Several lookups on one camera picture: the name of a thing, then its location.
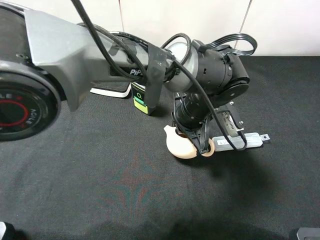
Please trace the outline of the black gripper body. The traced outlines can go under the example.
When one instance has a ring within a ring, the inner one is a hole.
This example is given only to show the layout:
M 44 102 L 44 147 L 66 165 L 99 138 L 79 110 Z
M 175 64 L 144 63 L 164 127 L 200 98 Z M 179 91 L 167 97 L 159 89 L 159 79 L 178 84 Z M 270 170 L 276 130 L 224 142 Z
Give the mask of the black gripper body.
M 186 135 L 183 130 L 210 134 L 213 119 L 204 98 L 198 93 L 173 93 L 172 126 L 178 135 Z

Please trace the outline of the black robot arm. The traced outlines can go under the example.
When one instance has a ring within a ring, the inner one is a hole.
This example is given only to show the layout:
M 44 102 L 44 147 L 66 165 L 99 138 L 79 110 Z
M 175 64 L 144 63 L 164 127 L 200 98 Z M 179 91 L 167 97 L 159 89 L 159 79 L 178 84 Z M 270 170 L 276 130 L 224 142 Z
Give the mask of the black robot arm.
M 234 33 L 209 44 L 177 33 L 162 46 L 91 22 L 80 1 L 73 2 L 82 22 L 74 24 L 42 11 L 0 3 L 0 139 L 32 137 L 52 125 L 61 103 L 79 108 L 93 92 L 112 96 L 101 83 L 128 83 L 136 108 L 149 113 L 162 88 L 173 93 L 168 150 L 181 159 L 211 156 L 218 143 L 209 136 L 215 120 L 233 150 L 248 146 L 233 99 L 249 87 L 241 57 L 252 50 L 232 48 L 245 40 Z

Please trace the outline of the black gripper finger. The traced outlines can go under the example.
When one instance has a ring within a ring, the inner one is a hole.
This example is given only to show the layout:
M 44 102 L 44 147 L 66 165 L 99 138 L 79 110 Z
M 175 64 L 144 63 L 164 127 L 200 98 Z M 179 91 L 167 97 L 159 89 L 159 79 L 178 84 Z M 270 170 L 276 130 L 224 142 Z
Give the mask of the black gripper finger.
M 197 154 L 208 154 L 213 147 L 210 142 L 210 126 L 203 124 L 199 129 L 186 129 L 184 134 L 197 150 Z

